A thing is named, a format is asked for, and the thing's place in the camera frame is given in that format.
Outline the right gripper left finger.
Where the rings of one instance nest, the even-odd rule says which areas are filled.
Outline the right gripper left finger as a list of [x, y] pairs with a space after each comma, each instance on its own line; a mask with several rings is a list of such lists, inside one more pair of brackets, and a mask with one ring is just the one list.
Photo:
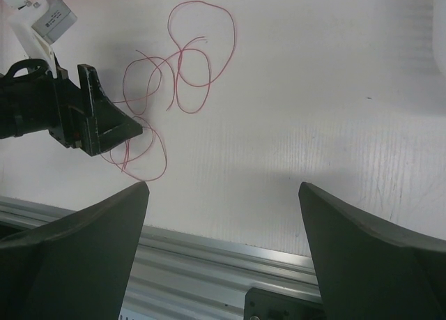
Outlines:
[[135, 183], [40, 227], [1, 239], [2, 319], [117, 319], [149, 189]]

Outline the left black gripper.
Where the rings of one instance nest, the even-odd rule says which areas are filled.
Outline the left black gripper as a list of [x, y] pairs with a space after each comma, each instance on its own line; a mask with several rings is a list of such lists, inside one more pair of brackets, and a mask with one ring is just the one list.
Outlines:
[[106, 153], [143, 133], [140, 123], [108, 102], [97, 70], [77, 66], [80, 87], [68, 71], [43, 59], [14, 63], [1, 76], [1, 138], [48, 131], [66, 148]]

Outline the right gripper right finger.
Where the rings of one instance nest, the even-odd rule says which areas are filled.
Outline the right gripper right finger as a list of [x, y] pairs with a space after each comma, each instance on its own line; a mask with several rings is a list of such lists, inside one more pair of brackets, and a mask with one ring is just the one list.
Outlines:
[[311, 184], [302, 219], [329, 319], [444, 319], [445, 241], [400, 227]]

